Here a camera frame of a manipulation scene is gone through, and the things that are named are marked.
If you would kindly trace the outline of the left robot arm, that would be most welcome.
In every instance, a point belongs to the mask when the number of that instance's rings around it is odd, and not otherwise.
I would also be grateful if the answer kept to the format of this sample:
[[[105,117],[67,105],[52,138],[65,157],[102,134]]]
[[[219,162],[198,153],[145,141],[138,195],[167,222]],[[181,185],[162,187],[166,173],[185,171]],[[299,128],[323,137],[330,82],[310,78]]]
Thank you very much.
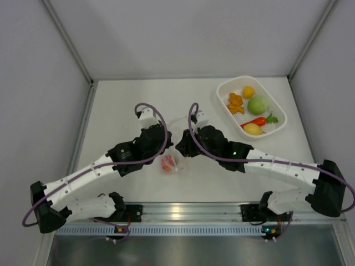
[[[82,170],[55,182],[31,184],[31,211],[39,231],[50,233],[82,219],[106,224],[125,221],[127,207],[119,193],[101,192],[90,199],[82,199],[81,195],[112,180],[115,172],[124,177],[151,164],[172,146],[171,137],[171,132],[162,125],[153,125],[143,129],[134,140],[117,144]]]

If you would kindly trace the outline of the yellow fake pear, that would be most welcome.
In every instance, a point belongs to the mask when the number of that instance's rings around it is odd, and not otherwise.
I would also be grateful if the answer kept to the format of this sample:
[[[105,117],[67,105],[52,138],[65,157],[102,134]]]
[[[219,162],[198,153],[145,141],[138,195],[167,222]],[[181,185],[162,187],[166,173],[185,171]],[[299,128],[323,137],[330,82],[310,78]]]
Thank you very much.
[[[262,128],[254,123],[246,124],[243,127],[243,130],[244,130],[244,132],[246,132],[250,135],[254,135],[254,136],[259,136],[259,135],[263,134]]]

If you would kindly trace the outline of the fake carrot with green leaves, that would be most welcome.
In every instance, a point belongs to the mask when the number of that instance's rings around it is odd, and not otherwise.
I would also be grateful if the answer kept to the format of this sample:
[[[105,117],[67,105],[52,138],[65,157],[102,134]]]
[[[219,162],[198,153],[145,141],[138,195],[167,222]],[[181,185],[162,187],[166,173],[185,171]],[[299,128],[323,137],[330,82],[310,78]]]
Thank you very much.
[[[246,122],[244,124],[241,125],[241,127],[243,128],[244,126],[248,125],[248,124],[256,124],[258,126],[264,126],[266,124],[276,124],[278,123],[278,118],[273,116],[272,114],[269,114],[268,117],[258,117],[252,121]]]

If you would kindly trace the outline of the clear zip top bag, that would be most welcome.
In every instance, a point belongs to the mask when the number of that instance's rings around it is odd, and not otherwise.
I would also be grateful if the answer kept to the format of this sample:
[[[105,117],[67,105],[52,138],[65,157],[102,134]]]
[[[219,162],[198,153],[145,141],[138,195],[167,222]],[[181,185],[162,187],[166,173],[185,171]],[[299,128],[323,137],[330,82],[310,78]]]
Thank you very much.
[[[187,129],[187,116],[173,119],[168,123],[168,130],[172,133],[173,145],[160,156],[160,171],[165,175],[183,176],[187,170],[188,160],[177,149],[176,145],[182,140],[183,131]],[[161,168],[161,159],[165,155],[171,155],[177,164],[177,171],[166,172]]]

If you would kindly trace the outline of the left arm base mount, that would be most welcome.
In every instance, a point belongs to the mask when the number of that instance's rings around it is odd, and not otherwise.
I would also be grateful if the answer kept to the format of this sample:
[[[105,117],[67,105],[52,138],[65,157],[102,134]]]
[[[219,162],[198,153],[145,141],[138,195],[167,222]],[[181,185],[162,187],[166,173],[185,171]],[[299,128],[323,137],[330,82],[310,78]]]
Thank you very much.
[[[115,211],[111,216],[104,218],[104,217],[96,217],[100,221],[104,222],[141,222],[141,216],[143,214],[143,205],[140,204],[128,204],[126,205],[126,209],[124,211],[118,210]]]

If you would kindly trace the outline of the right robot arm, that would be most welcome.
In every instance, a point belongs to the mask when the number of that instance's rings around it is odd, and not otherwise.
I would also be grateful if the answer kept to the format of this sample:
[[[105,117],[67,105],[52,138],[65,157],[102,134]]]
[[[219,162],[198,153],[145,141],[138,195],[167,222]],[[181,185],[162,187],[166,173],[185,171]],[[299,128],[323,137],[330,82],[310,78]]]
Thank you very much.
[[[259,203],[259,214],[271,220],[278,214],[312,209],[327,217],[339,217],[346,184],[337,164],[286,161],[264,153],[249,144],[229,141],[213,126],[197,132],[185,130],[176,149],[184,157],[204,155],[232,172],[269,177],[293,185],[287,191],[267,191]]]

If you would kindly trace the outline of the orange fake fruit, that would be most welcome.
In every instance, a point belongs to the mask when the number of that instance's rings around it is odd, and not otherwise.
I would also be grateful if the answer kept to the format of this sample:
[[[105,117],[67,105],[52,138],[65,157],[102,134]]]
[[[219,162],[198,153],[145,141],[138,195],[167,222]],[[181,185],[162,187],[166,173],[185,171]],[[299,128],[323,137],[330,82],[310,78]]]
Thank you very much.
[[[235,93],[230,93],[229,94],[229,103],[227,104],[227,108],[229,109],[230,113],[232,113],[232,114],[237,114],[237,113],[244,114],[245,109],[242,106],[243,103],[244,102],[243,102],[242,96],[237,95]]]

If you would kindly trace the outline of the white perforated plastic basket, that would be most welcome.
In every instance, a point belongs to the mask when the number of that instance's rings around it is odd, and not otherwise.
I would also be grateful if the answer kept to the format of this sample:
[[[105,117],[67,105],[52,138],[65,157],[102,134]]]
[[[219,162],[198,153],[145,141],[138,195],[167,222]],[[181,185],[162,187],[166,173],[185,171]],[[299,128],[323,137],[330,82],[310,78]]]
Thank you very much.
[[[254,77],[239,76],[216,89],[223,111],[245,140],[271,136],[287,124],[287,115]]]

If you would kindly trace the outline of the aluminium mounting rail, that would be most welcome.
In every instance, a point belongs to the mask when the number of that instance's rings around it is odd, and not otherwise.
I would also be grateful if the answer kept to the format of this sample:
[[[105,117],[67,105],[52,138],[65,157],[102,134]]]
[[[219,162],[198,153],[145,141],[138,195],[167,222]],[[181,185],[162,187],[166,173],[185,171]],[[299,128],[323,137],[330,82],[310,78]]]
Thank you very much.
[[[141,221],[153,222],[242,222],[247,202],[127,202],[141,205]]]

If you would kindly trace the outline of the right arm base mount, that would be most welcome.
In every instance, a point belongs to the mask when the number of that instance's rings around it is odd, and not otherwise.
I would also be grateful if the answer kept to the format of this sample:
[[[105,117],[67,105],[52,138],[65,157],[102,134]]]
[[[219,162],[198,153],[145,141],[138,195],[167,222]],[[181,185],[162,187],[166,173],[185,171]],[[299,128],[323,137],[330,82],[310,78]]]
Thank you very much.
[[[241,214],[243,222],[286,222],[291,218],[290,212],[276,214],[268,209],[267,200],[272,191],[265,192],[259,203],[242,204]]]

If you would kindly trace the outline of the green fake cabbage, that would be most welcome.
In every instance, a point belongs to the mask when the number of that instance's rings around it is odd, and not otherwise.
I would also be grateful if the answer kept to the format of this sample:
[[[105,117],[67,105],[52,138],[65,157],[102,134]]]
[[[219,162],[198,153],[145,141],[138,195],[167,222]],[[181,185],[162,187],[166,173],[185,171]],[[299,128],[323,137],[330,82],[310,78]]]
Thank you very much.
[[[247,104],[248,111],[253,115],[261,115],[267,111],[269,101],[262,96],[253,96]]]

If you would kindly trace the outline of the yellow fake lemon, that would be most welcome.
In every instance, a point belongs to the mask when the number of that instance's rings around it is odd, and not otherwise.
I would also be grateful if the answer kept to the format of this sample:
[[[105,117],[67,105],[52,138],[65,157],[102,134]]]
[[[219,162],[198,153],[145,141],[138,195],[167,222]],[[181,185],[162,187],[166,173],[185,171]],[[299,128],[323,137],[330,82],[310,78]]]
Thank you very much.
[[[250,99],[254,96],[255,90],[251,86],[246,86],[242,90],[242,97],[244,99]]]

